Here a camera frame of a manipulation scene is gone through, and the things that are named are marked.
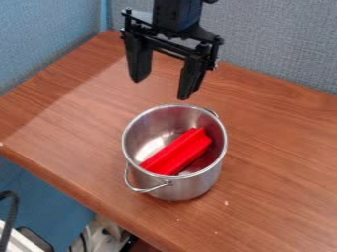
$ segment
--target stainless steel pot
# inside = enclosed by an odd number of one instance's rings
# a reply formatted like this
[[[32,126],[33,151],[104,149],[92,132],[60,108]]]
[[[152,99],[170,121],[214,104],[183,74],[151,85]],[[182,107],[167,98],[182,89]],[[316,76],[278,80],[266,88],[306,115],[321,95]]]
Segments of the stainless steel pot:
[[[179,175],[159,175],[139,166],[189,129],[201,127],[213,142],[207,152]],[[218,179],[226,148],[226,131],[211,110],[186,104],[166,104],[146,110],[128,123],[123,134],[127,187],[134,192],[171,201],[201,196]]]

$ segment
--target black cable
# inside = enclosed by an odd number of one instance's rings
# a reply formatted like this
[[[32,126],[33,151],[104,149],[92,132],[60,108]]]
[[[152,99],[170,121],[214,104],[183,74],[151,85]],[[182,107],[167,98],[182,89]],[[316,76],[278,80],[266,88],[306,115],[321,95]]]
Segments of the black cable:
[[[12,197],[13,199],[12,199],[12,204],[11,204],[11,208],[9,208],[9,212],[8,212],[8,217],[7,217],[7,220],[5,220],[5,227],[4,227],[4,231],[3,231],[3,235],[1,235],[1,239],[0,239],[0,252],[7,251],[7,245],[8,245],[8,241],[9,241],[9,238],[11,238],[12,227],[13,227],[13,224],[15,224],[17,209],[19,209],[19,197],[17,197],[17,195],[12,191],[0,192],[0,201],[4,200],[8,197]]]
[[[83,243],[83,250],[84,250],[84,252],[87,252],[88,251],[87,250],[87,243],[86,243],[86,239],[84,239],[83,233],[80,233],[79,237],[80,237],[82,243]]]

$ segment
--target red block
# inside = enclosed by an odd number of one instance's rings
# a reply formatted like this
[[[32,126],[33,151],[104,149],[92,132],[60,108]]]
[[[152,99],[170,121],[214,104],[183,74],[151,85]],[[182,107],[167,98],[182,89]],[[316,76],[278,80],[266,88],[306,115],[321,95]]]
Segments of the red block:
[[[190,129],[139,166],[160,175],[177,175],[211,144],[205,128]]]

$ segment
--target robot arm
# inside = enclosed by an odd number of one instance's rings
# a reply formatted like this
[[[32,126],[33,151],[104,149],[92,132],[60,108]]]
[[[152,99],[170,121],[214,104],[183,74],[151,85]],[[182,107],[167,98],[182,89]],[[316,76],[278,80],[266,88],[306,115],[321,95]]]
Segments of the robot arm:
[[[151,72],[152,51],[185,60],[178,99],[189,99],[202,84],[206,70],[215,68],[218,47],[223,40],[199,25],[203,0],[154,0],[152,13],[123,10],[126,58],[132,80],[140,82]],[[193,39],[195,48],[179,45],[171,38]]]

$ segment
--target wooden tabletop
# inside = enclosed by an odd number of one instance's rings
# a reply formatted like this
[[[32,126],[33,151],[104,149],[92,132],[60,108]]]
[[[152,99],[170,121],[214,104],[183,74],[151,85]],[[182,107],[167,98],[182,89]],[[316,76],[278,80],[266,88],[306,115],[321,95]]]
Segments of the wooden tabletop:
[[[337,95],[221,63],[177,100],[182,62],[139,84],[107,31],[0,97],[0,154],[162,251],[337,251]],[[122,135],[163,103],[211,108],[229,133],[205,196],[166,202],[123,181]]]

